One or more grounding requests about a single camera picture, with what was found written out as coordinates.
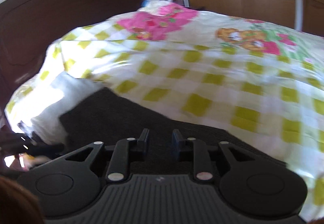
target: black rug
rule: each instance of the black rug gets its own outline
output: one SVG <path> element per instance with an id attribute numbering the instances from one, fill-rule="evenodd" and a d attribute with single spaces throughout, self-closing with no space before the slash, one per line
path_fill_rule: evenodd
<path id="1" fill-rule="evenodd" d="M 132 163 L 132 173 L 181 174 L 192 170 L 190 162 L 176 162 L 172 159 L 171 138 L 174 129 L 179 129 L 185 138 L 195 137 L 208 145 L 229 141 L 260 154 L 265 159 L 274 160 L 224 130 L 168 119 L 117 96 L 107 88 L 94 93 L 73 110 L 63 114 L 60 121 L 69 134 L 69 151 L 94 141 L 114 145 L 120 139 L 138 138 L 142 130 L 148 128 L 150 145 L 147 159 L 145 162 Z"/>

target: brown headboard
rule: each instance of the brown headboard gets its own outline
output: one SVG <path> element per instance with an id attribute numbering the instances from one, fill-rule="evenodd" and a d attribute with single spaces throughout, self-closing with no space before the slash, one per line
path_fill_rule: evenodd
<path id="1" fill-rule="evenodd" d="M 33 77 L 54 40 L 78 26 L 136 11 L 142 0 L 6 0 L 0 4 L 0 108 Z"/>

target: bed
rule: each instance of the bed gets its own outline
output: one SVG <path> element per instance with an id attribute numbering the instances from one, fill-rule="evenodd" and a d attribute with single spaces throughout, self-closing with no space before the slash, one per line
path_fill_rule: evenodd
<path id="1" fill-rule="evenodd" d="M 286 162 L 308 186 L 301 216 L 324 215 L 323 38 L 160 0 L 143 8 L 141 0 L 83 1 L 43 0 L 52 10 L 41 17 L 37 0 L 1 4 L 1 104 L 14 131 L 33 118 L 27 103 L 60 100 L 47 88 L 66 73 L 173 120 L 227 130 Z M 22 3 L 28 9 L 12 9 Z"/>

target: white pillow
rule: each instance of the white pillow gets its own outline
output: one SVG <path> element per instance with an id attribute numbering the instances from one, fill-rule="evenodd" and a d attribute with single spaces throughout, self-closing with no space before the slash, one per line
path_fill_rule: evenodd
<path id="1" fill-rule="evenodd" d="M 44 88 L 44 93 L 50 97 L 49 91 L 55 97 L 61 98 L 57 102 L 46 107 L 38 116 L 30 119 L 35 133 L 47 144 L 65 143 L 67 132 L 59 121 L 59 117 L 73 109 L 78 103 L 94 92 L 103 88 L 99 82 L 88 79 L 76 79 L 66 72 L 59 74 L 50 84 L 50 88 Z"/>

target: checkered bedspread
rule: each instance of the checkered bedspread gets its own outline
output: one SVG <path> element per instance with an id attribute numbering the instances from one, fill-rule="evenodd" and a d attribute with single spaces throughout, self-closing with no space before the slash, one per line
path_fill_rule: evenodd
<path id="1" fill-rule="evenodd" d="M 159 41 L 118 23 L 134 17 L 134 13 L 72 30 L 48 48 L 39 74 L 12 96 L 6 107 L 8 120 L 15 126 L 23 112 L 20 102 L 28 100 L 38 86 L 49 85 L 62 71 L 76 78 L 103 82 L 116 94 L 141 106 L 171 119 L 225 129 L 285 161 L 308 186 L 301 216 L 306 220 L 323 216 L 323 64 L 312 56 L 311 47 L 299 56 L 291 56 L 287 50 L 264 53 L 249 49 L 252 45 L 272 49 L 270 42 L 284 47 L 279 38 L 283 40 L 293 33 L 298 39 L 303 34 L 297 31 L 280 27 L 279 38 L 264 41 L 263 45 L 257 43 L 261 42 L 258 39 L 249 39 L 248 34 L 254 35 L 253 32 L 241 31 L 241 37 L 247 38 L 229 34 L 234 37 L 231 42 L 233 39 L 219 38 L 224 35 L 219 31 L 216 36 L 214 33 L 217 29 L 237 28 L 238 19 L 200 13 L 200 21 L 192 20 Z M 209 34 L 205 43 L 193 42 L 192 33 L 186 33 L 190 27 L 197 30 L 203 20 L 209 28 L 215 24 L 213 38 Z M 251 22 L 244 24 L 254 26 Z M 264 25 L 267 30 L 263 33 L 276 30 L 274 24 Z M 311 46 L 311 40 L 303 41 L 307 42 Z M 305 50 L 296 41 L 287 39 L 286 43 Z"/>

